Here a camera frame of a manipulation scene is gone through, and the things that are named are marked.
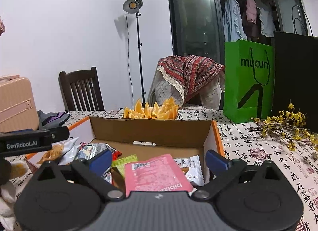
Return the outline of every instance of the orange slice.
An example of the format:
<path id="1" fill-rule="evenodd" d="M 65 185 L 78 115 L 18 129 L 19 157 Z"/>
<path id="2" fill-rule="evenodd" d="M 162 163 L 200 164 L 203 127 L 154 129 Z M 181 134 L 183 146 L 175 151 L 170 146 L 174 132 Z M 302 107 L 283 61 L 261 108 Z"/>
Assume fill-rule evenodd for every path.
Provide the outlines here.
<path id="1" fill-rule="evenodd" d="M 143 111 L 143 105 L 141 104 L 141 100 L 138 99 L 138 101 L 135 104 L 135 112 L 142 114 L 145 116 L 145 113 Z"/>
<path id="2" fill-rule="evenodd" d="M 170 110 L 175 106 L 175 100 L 173 97 L 170 97 L 167 101 L 166 110 Z"/>
<path id="3" fill-rule="evenodd" d="M 128 119 L 134 119 L 135 118 L 135 116 L 134 115 L 132 115 L 130 112 L 128 113 L 128 115 L 127 115 L 127 118 Z"/>
<path id="4" fill-rule="evenodd" d="M 173 107 L 169 110 L 169 119 L 170 119 L 170 120 L 174 120 L 175 118 L 177 118 L 178 108 L 179 108 L 179 106 L 176 104 L 175 106 L 173 106 Z"/>
<path id="5" fill-rule="evenodd" d="M 128 107 L 125 107 L 125 109 L 124 109 L 124 116 L 123 116 L 123 118 L 125 119 L 125 118 L 128 118 L 127 116 L 128 116 L 128 114 L 129 114 L 129 111 L 131 111 Z"/>
<path id="6" fill-rule="evenodd" d="M 158 120 L 169 120 L 169 111 L 158 114 Z"/>
<path id="7" fill-rule="evenodd" d="M 141 113 L 135 112 L 135 111 L 131 111 L 130 114 L 133 115 L 135 117 L 135 119 L 142 119 L 145 117 L 144 114 L 141 114 Z"/>
<path id="8" fill-rule="evenodd" d="M 144 113 L 146 119 L 151 119 L 151 111 L 148 103 L 145 104 Z"/>
<path id="9" fill-rule="evenodd" d="M 157 102 L 155 102 L 154 108 L 152 109 L 151 116 L 154 116 L 156 118 L 159 112 L 160 112 L 160 107 L 158 106 Z"/>

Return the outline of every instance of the bag handle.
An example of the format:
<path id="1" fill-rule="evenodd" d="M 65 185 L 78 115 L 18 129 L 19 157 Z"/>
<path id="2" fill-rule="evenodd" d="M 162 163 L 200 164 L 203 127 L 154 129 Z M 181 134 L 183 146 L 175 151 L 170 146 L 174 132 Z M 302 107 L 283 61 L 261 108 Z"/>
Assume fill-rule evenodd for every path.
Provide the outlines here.
<path id="1" fill-rule="evenodd" d="M 268 54 L 267 54 L 267 51 L 265 51 L 265 54 L 266 54 L 266 58 L 267 58 L 267 63 L 268 63 L 268 78 L 267 78 L 267 82 L 266 84 L 262 84 L 260 83 L 257 79 L 256 79 L 256 76 L 255 76 L 255 63 L 254 63 L 254 60 L 253 60 L 253 49 L 252 47 L 250 47 L 250 50 L 251 50 L 251 58 L 252 58 L 252 65 L 253 65 L 253 75 L 254 75 L 254 79 L 257 83 L 259 83 L 260 85 L 267 85 L 269 83 L 269 77 L 271 76 L 271 65 L 269 64 L 269 60 L 268 60 Z"/>

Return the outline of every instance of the studio light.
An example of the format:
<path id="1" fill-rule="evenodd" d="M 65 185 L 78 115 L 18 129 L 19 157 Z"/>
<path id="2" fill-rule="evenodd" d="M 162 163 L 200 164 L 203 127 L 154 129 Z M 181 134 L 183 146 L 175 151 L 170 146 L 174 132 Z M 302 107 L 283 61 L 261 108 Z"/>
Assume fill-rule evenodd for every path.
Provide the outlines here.
<path id="1" fill-rule="evenodd" d="M 140 47 L 142 46 L 142 43 L 140 42 L 140 37 L 139 37 L 139 19 L 138 19 L 139 16 L 141 16 L 141 14 L 139 13 L 139 9 L 142 6 L 143 6 L 143 0 L 127 0 L 124 2 L 122 8 L 127 14 L 136 14 L 140 80 L 141 80 L 141 90 L 142 90 L 142 97 L 143 97 L 143 106 L 145 106 L 146 92 L 144 91 L 144 87 L 143 87 L 143 68 L 142 68 L 141 51 L 140 51 Z"/>

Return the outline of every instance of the green snack package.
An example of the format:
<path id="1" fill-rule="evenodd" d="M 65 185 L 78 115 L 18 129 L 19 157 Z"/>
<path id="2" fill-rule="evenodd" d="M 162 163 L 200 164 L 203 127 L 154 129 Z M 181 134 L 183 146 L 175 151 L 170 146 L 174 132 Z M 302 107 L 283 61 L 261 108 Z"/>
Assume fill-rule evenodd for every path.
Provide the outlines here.
<path id="1" fill-rule="evenodd" d="M 244 40 L 226 42 L 224 115 L 235 123 L 270 115 L 274 74 L 272 46 Z"/>
<path id="2" fill-rule="evenodd" d="M 125 178 L 125 164 L 137 162 L 137 161 L 138 161 L 138 158 L 134 154 L 134 155 L 126 156 L 124 158 L 113 161 L 111 167 L 116 168 L 121 174 L 121 176 Z"/>

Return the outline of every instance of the plate of orange slices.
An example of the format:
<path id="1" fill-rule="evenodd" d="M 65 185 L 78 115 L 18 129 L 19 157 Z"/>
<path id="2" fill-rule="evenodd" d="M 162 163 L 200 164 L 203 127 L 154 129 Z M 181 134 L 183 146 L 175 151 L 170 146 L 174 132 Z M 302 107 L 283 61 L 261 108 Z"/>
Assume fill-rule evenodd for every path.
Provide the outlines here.
<path id="1" fill-rule="evenodd" d="M 166 99 L 162 106 L 159 106 L 155 102 L 153 107 L 150 107 L 148 103 L 145 107 L 142 106 L 139 99 L 135 104 L 135 109 L 132 110 L 128 107 L 124 109 L 125 119 L 155 119 L 155 120 L 174 120 L 178 117 L 179 106 L 175 104 L 174 98 L 170 97 Z"/>

